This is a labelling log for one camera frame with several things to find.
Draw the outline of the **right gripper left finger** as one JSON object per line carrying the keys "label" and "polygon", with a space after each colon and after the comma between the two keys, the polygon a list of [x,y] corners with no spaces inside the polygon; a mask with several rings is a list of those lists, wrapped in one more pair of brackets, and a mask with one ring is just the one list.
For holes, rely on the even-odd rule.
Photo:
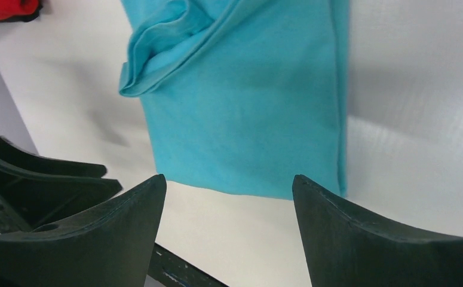
{"label": "right gripper left finger", "polygon": [[31,232],[0,234],[0,286],[143,286],[166,191],[155,175]]}

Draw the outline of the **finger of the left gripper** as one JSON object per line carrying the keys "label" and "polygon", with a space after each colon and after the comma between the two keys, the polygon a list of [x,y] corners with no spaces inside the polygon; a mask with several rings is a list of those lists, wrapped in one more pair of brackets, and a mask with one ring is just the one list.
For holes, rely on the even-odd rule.
{"label": "finger of the left gripper", "polygon": [[0,136],[0,233],[33,231],[122,191],[102,164],[42,157]]}

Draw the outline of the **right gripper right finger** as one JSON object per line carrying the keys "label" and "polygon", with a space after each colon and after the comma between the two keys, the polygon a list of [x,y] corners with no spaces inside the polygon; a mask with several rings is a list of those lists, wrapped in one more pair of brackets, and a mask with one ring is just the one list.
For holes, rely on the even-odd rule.
{"label": "right gripper right finger", "polygon": [[393,221],[304,175],[292,192],[312,286],[463,286],[463,237]]}

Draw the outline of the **turquoise t shirt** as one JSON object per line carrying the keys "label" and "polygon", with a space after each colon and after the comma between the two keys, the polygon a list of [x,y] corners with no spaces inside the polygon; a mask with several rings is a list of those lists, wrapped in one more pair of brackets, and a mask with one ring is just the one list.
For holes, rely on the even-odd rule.
{"label": "turquoise t shirt", "polygon": [[347,191],[348,1],[123,1],[119,93],[169,181],[292,199]]}

